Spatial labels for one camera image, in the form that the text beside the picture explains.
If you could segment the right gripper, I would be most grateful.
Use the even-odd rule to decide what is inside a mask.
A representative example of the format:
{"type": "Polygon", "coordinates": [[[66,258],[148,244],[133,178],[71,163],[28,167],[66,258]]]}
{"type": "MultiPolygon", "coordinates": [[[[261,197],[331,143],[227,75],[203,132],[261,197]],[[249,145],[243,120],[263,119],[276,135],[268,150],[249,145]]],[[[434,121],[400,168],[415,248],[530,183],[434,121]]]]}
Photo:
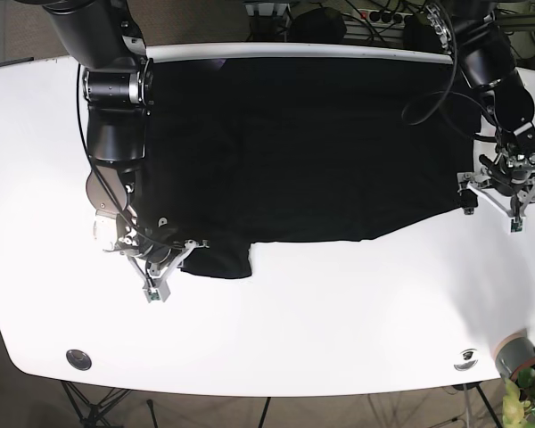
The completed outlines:
{"type": "Polygon", "coordinates": [[[167,284],[170,275],[181,268],[195,250],[209,247],[207,240],[185,240],[172,246],[153,244],[145,252],[126,249],[124,256],[143,280],[143,292],[170,292],[167,284]]]}

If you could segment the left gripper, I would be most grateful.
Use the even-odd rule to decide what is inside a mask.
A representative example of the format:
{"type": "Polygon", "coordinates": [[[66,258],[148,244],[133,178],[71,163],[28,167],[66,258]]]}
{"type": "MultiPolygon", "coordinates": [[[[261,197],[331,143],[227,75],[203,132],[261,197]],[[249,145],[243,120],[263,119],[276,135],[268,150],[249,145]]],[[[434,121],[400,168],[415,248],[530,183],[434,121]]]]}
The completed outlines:
{"type": "Polygon", "coordinates": [[[473,215],[482,198],[508,218],[525,217],[530,204],[535,203],[535,173],[520,185],[505,185],[484,172],[457,174],[460,207],[465,215],[473,215]]]}

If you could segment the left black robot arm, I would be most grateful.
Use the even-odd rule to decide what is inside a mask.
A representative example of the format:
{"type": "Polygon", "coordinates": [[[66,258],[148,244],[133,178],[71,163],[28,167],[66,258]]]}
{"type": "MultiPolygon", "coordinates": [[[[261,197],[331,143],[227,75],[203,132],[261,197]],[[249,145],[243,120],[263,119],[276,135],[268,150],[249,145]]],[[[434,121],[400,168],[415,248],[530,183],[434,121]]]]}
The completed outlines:
{"type": "Polygon", "coordinates": [[[476,172],[457,176],[465,214],[486,199],[523,228],[525,211],[535,203],[535,102],[516,68],[510,44],[498,26],[493,1],[427,1],[424,19],[452,62],[450,76],[463,75],[471,101],[495,128],[494,159],[482,154],[476,172]]]}

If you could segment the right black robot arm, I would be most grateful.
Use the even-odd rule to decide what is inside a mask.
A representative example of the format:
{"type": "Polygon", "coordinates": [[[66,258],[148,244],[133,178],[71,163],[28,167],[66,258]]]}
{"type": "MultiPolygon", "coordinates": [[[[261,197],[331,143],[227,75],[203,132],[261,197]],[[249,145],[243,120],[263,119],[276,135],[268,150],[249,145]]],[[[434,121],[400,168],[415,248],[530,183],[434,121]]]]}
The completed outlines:
{"type": "Polygon", "coordinates": [[[145,132],[153,105],[153,61],[125,1],[42,1],[67,53],[78,62],[78,121],[91,172],[86,196],[95,209],[94,238],[125,256],[142,278],[149,302],[165,301],[169,276],[205,240],[177,238],[171,223],[155,227],[134,208],[142,192],[145,132]]]}

